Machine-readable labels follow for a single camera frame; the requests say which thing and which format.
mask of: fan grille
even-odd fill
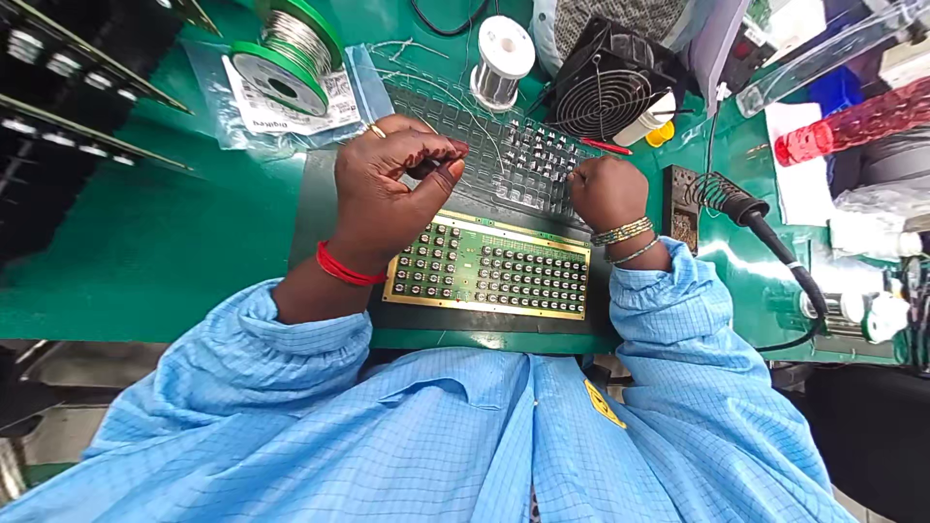
[[[648,109],[651,97],[652,88],[642,74],[626,69],[602,71],[565,92],[552,124],[581,138],[609,140]]]

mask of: green circuit board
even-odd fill
[[[382,300],[584,319],[591,245],[441,210],[388,265]]]

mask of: red thread bracelet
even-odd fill
[[[326,250],[326,245],[329,243],[329,240],[317,242],[316,244],[316,262],[320,264],[320,267],[323,268],[329,275],[340,279],[346,283],[351,283],[358,286],[366,285],[376,285],[378,283],[384,283],[388,279],[388,271],[384,270],[379,275],[362,275],[356,273],[352,269],[346,267],[342,263],[339,263],[329,251]]]

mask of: white wire spool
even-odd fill
[[[481,61],[472,69],[472,95],[492,113],[504,113],[517,101],[517,84],[536,63],[533,41],[519,23],[490,17],[478,28]]]

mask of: sleeve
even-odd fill
[[[268,280],[232,295],[168,347],[110,406],[85,457],[238,413],[300,415],[351,388],[368,355],[368,314],[285,325]]]
[[[625,340],[617,354],[635,380],[624,401],[677,442],[698,441],[695,452],[712,441],[733,444],[786,483],[801,475],[829,489],[804,416],[730,327],[733,303],[713,264],[692,258],[686,244],[662,241],[670,273],[611,275],[611,320]]]

